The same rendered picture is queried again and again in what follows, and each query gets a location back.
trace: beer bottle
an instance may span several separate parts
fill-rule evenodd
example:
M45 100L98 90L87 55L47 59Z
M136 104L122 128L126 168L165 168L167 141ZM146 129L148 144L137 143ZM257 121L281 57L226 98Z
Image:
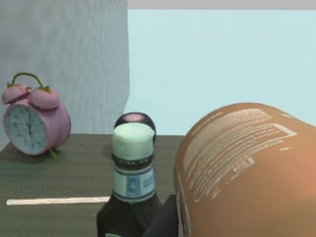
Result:
M97 214L98 237L141 237L159 211L152 165L154 135L150 126L140 122L114 128L113 190Z
M314 126L263 104L203 117L175 159L184 236L315 237L315 145Z

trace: orange bottle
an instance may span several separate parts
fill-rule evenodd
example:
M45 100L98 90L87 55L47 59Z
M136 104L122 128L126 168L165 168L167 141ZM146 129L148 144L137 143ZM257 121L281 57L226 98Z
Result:
M174 166L185 237L316 237L316 128L232 104L185 136Z

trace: brown tabletop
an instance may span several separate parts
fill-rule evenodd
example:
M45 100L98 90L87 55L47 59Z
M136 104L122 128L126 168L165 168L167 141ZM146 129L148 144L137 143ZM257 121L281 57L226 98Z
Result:
M182 136L158 136L157 193L174 193L173 161ZM112 189L110 135L72 135L58 157L28 157L8 144L0 152L1 237L96 237L97 204L6 206L7 199L109 196Z

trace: neck label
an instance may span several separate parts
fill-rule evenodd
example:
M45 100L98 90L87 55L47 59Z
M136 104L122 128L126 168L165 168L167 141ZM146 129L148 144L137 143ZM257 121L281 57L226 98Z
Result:
M140 202L155 194L154 169L121 170L114 165L113 195L127 202Z

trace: textured gray wall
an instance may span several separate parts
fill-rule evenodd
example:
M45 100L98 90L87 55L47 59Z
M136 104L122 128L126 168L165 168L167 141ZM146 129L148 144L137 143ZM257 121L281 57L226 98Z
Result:
M126 0L0 0L0 91L21 71L57 91L73 133L110 133L129 94Z

